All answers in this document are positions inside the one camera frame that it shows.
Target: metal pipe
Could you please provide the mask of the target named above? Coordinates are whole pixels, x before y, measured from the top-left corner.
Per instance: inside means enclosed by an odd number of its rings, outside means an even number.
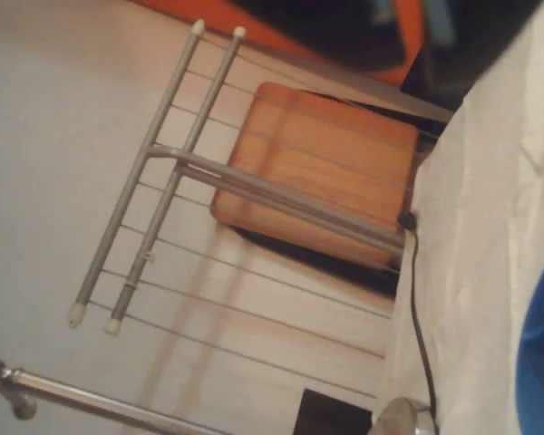
[[[305,210],[309,214],[317,217],[328,219],[341,226],[356,230],[364,237],[369,237],[370,242],[367,239],[367,244],[380,249],[385,249],[392,254],[400,256],[403,253],[403,236],[390,230],[383,229],[370,222],[366,222],[358,217],[354,217],[343,213],[339,210],[327,207],[325,204],[308,198],[305,195],[301,195],[288,188],[277,186],[270,181],[260,179],[252,174],[247,174],[241,170],[231,168],[227,165],[222,165],[215,161],[205,159],[201,156],[193,155],[185,150],[176,150],[163,146],[155,146],[150,155],[155,157],[175,157],[179,161],[184,161],[187,164],[204,169],[212,174],[216,174],[223,179],[233,180],[237,183],[244,184],[249,188],[257,189],[263,194],[267,194],[269,197],[273,196],[280,198],[286,205],[292,208],[298,208]]]
[[[167,90],[163,94],[160,105],[153,116],[153,120],[151,121],[147,134],[145,134],[145,138],[141,143],[137,157],[135,157],[135,161],[131,167],[131,172],[125,181],[119,199],[117,200],[115,208],[112,211],[109,223],[107,224],[107,228],[105,228],[102,234],[101,241],[99,242],[99,246],[97,247],[91,265],[89,266],[89,270],[84,277],[81,290],[76,296],[75,302],[69,311],[68,322],[72,328],[77,327],[83,321],[86,306],[91,300],[92,292],[97,283],[97,279],[99,278],[99,274],[101,273],[105,260],[109,255],[109,251],[111,251],[113,240],[117,236],[117,231],[119,230],[123,217],[125,216],[125,212],[127,211],[127,207],[129,206],[133,196],[133,192],[137,187],[137,182],[139,181],[141,173],[145,167],[145,163],[148,158],[147,153],[157,140],[161,125],[165,121],[165,117],[170,110],[173,97],[181,85],[183,76],[188,69],[189,61],[191,60],[191,57],[198,46],[201,34],[203,34],[204,27],[205,25],[203,20],[198,20],[191,27],[191,34],[189,35],[189,39],[185,45],[185,48],[183,49],[178,65],[171,76]]]
[[[26,393],[39,399],[161,435],[228,435],[220,430],[177,419],[125,401],[118,401],[96,392],[82,390],[21,369],[4,368],[0,389],[10,392],[11,396]]]
[[[389,244],[386,244],[384,242],[374,240],[373,238],[371,238],[371,236],[363,234],[362,232],[359,232],[358,230],[351,229],[343,225],[340,225],[338,223],[327,220],[325,218],[319,217],[318,215],[310,213],[309,211],[306,211],[305,209],[294,208],[289,204],[284,204],[282,200],[279,198],[271,198],[271,197],[264,196],[260,192],[257,193],[257,192],[251,191],[249,190],[249,188],[245,186],[233,184],[233,182],[230,182],[229,180],[225,178],[218,178],[212,174],[208,174],[207,172],[203,172],[201,170],[194,169],[191,167],[183,168],[182,174],[185,177],[189,177],[191,179],[201,181],[202,183],[209,184],[210,186],[213,186],[218,189],[226,190],[230,193],[233,193],[234,195],[238,195],[250,201],[257,202],[258,204],[261,204],[263,206],[273,208],[274,210],[281,211],[295,218],[301,218],[305,220],[306,222],[310,222],[311,224],[315,224],[315,225],[318,225],[319,227],[323,227],[330,231],[334,231],[337,234],[340,234],[341,236],[349,237],[349,238],[352,238],[353,240],[357,240],[369,246],[386,250],[387,252],[390,252],[395,256],[399,256],[403,252],[402,248],[397,248]]]
[[[213,107],[214,102],[216,102],[219,90],[226,80],[229,68],[236,57],[236,52],[238,51],[240,41],[244,37],[245,33],[246,30],[243,27],[236,27],[234,30],[234,36],[228,46],[228,49],[226,50],[226,53],[224,54],[224,58],[222,59],[218,72],[216,73],[216,76],[209,87],[208,94],[201,104],[198,116],[193,123],[191,130],[189,131],[188,138],[183,146],[185,152],[193,152],[193,149],[195,148],[199,139],[199,135],[201,134],[201,131],[208,120],[211,108]],[[135,289],[137,288],[137,284],[139,283],[143,269],[145,268],[145,265],[149,259],[155,239],[160,232],[161,225],[163,224],[163,220],[165,219],[165,216],[170,208],[173,196],[175,195],[178,185],[180,184],[181,169],[184,166],[185,162],[178,160],[175,168],[171,172],[170,179],[168,180],[167,185],[161,194],[160,201],[155,208],[151,222],[147,228],[147,231],[145,232],[143,240],[141,241],[139,251],[137,252],[137,256],[133,261],[131,270],[127,276],[127,280],[123,285],[123,289],[121,290],[119,298],[117,299],[117,303],[112,310],[111,318],[104,326],[103,331],[107,334],[117,335],[121,330],[121,321],[127,312],[127,308],[129,307],[129,303],[133,298],[133,294],[135,293]]]

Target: black power cord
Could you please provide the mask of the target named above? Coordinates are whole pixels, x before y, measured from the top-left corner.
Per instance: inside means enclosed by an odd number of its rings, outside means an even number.
[[[427,349],[425,348],[425,341],[423,339],[423,332],[419,319],[417,317],[417,305],[415,303],[415,264],[417,261],[417,253],[419,252],[419,236],[417,236],[417,216],[412,212],[406,212],[399,215],[397,222],[407,231],[409,231],[413,237],[415,237],[415,247],[413,248],[413,256],[411,259],[411,319],[413,321],[413,329],[415,330],[415,336],[417,337],[417,344],[419,345],[419,354],[423,363],[423,370],[425,371],[425,379],[427,381],[427,390],[429,392],[429,406],[431,408],[431,414],[433,418],[433,425],[435,429],[435,435],[439,435],[439,426],[437,425],[437,399],[435,396],[435,384],[433,382],[432,366],[429,363],[429,357],[427,356]]]

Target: metal rod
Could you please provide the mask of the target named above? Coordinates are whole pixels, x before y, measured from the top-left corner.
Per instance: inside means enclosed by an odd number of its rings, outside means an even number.
[[[311,224],[315,224],[328,230],[334,231],[342,236],[352,238],[353,240],[357,240],[372,247],[385,249],[388,252],[394,254],[395,256],[400,255],[400,253],[403,251],[402,248],[396,248],[384,242],[375,240],[372,237],[363,234],[362,232],[359,232],[358,230],[336,224],[334,222],[331,222],[330,220],[310,213],[309,211],[283,204],[281,200],[278,200],[276,198],[268,198],[261,195],[260,193],[250,191],[246,187],[235,185],[233,183],[230,183],[226,179],[215,177],[211,174],[208,174],[207,172],[187,167],[182,170],[182,173],[185,177],[190,177],[191,179],[201,181],[202,183],[209,184],[210,186],[213,186],[215,188],[226,190],[242,198],[257,202],[258,204],[261,204],[263,206],[273,208],[274,210],[281,211],[295,218],[301,218],[307,222],[310,222]]]
[[[370,222],[359,219],[358,217],[350,216],[341,211],[327,207],[319,201],[308,198],[307,196],[301,195],[288,188],[277,186],[265,179],[260,179],[252,174],[242,172],[241,170],[193,155],[185,150],[155,146],[153,150],[150,151],[150,155],[155,157],[175,157],[180,161],[183,160],[195,168],[204,169],[225,180],[243,184],[251,190],[257,189],[259,193],[266,194],[270,198],[278,198],[284,205],[290,206],[291,208],[305,210],[316,217],[327,219],[333,223],[356,230],[356,232],[366,239],[366,242],[364,243],[367,243],[372,247],[385,249],[397,256],[400,256],[403,253],[403,236],[395,231],[383,229]]]
[[[26,393],[39,399],[161,435],[228,435],[220,430],[177,419],[125,401],[118,401],[96,392],[82,390],[22,369],[4,368],[0,390],[10,392],[10,396]]]
[[[112,211],[109,223],[107,224],[107,228],[105,228],[104,233],[102,234],[99,246],[97,247],[91,265],[89,266],[89,270],[87,271],[87,274],[83,280],[81,290],[76,296],[75,302],[69,311],[68,322],[72,328],[77,327],[83,321],[86,306],[91,300],[92,292],[97,283],[97,279],[99,278],[99,274],[101,273],[101,269],[104,266],[107,256],[109,255],[109,251],[111,251],[113,240],[117,236],[119,226],[123,220],[123,217],[125,216],[127,207],[131,202],[133,192],[137,187],[137,181],[141,177],[141,173],[145,167],[145,163],[148,158],[147,153],[157,140],[161,125],[165,121],[165,117],[170,110],[173,97],[181,85],[183,76],[188,69],[189,61],[191,60],[191,57],[198,46],[204,26],[203,20],[198,20],[191,27],[191,34],[189,35],[189,39],[185,45],[185,48],[183,49],[178,65],[171,76],[167,90],[161,99],[160,106],[155,112],[147,134],[141,143],[137,157],[135,157],[135,161],[131,167],[131,172],[125,181],[119,199],[117,200],[115,208]]]
[[[222,59],[218,72],[216,73],[216,76],[209,87],[208,94],[201,104],[198,116],[193,123],[191,130],[189,131],[188,138],[183,146],[185,152],[193,152],[193,149],[195,148],[195,145],[199,139],[199,135],[201,134],[201,131],[208,120],[211,108],[213,107],[216,98],[218,98],[219,90],[226,80],[229,68],[234,61],[240,41],[244,37],[245,33],[246,30],[243,27],[236,27],[234,30],[234,36],[228,46],[228,49],[226,50],[226,53],[224,54],[224,58]],[[129,307],[129,303],[133,298],[133,294],[137,288],[137,284],[139,283],[143,269],[149,260],[153,243],[160,232],[161,225],[163,224],[163,220],[165,219],[165,216],[170,208],[173,196],[175,195],[178,185],[180,184],[181,169],[185,167],[185,165],[186,163],[184,161],[178,160],[175,168],[171,172],[170,179],[168,180],[167,185],[161,194],[160,201],[155,208],[151,222],[147,228],[143,240],[141,241],[139,251],[137,252],[137,256],[133,261],[127,280],[125,281],[123,289],[121,290],[119,298],[117,299],[117,303],[112,310],[111,318],[104,326],[103,331],[107,334],[117,335],[121,330],[121,321],[125,316],[125,313],[127,313],[127,308]]]

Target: white sheet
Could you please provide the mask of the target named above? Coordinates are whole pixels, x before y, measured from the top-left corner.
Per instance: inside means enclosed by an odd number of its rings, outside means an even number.
[[[413,209],[442,434],[520,433],[518,340],[544,266],[544,5],[419,169]],[[409,240],[379,410],[396,396],[428,397],[409,310]]]

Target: orange surface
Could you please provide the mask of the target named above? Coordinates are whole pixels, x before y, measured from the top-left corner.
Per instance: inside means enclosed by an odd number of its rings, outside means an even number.
[[[402,210],[417,130],[277,83],[257,90],[228,165],[392,231]],[[391,256],[219,190],[217,220],[368,266]]]
[[[325,61],[322,56],[313,53],[304,46],[292,41],[272,27],[263,24],[231,5],[226,0],[136,0],[142,5],[174,15],[188,21],[203,18],[208,27],[221,32],[231,33],[234,27],[241,25],[248,30],[248,40],[268,46],[275,50],[302,56],[307,59]],[[406,59],[401,66],[372,72],[368,75],[380,82],[400,86],[411,68],[413,59],[423,45],[423,14],[421,0],[394,0],[401,24],[403,45]]]

